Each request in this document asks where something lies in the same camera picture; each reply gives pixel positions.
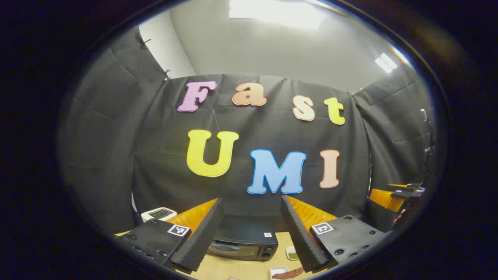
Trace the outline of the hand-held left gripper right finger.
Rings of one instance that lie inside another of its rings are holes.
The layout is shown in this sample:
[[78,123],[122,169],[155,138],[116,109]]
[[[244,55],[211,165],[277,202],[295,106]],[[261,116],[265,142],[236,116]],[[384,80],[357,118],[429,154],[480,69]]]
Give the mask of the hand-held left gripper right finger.
[[346,266],[377,250],[391,234],[353,215],[335,217],[288,195],[281,197],[281,213],[305,272]]

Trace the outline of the small ceiling light panel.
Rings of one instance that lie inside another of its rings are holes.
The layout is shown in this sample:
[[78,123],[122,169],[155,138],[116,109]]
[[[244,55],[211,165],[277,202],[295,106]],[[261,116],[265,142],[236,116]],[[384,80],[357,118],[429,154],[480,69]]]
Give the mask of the small ceiling light panel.
[[375,63],[387,74],[398,68],[397,64],[386,53],[381,53],[379,58],[375,59]]

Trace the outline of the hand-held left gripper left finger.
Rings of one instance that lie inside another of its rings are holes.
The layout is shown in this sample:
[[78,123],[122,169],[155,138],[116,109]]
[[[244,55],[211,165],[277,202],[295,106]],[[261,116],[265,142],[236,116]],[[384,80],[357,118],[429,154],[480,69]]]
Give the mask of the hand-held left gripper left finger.
[[212,199],[162,221],[151,218],[117,237],[126,253],[153,266],[197,271],[224,216],[222,198]]

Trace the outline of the white toaster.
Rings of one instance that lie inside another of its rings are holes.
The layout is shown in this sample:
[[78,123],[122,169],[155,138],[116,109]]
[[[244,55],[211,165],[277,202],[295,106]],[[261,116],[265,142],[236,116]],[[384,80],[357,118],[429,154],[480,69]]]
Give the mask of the white toaster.
[[153,210],[143,212],[140,216],[143,222],[147,222],[151,219],[157,219],[160,221],[167,221],[177,215],[177,212],[171,210],[167,207],[159,207]]

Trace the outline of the large ceiling light panel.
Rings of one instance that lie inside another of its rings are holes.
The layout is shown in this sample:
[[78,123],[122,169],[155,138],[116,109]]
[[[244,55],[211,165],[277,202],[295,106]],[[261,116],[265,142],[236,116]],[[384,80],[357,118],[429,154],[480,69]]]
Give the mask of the large ceiling light panel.
[[307,2],[229,0],[229,18],[250,18],[267,23],[317,30],[325,13]]

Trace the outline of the black backdrop cloth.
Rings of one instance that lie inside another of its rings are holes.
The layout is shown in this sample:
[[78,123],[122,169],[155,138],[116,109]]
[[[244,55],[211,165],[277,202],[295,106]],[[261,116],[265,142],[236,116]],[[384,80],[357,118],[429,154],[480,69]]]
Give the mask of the black backdrop cloth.
[[98,55],[59,131],[64,180],[104,231],[216,198],[286,231],[279,204],[293,186],[315,207],[363,217],[374,189],[425,179],[420,110],[433,106],[405,67],[352,96],[265,75],[164,81],[142,41],[135,27]]

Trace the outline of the black electric oven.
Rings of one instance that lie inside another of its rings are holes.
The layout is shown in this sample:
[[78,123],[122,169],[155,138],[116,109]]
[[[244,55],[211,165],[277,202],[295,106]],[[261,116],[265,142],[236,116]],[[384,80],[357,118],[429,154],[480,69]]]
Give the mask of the black electric oven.
[[272,222],[261,217],[224,215],[208,255],[241,261],[268,261],[279,246]]

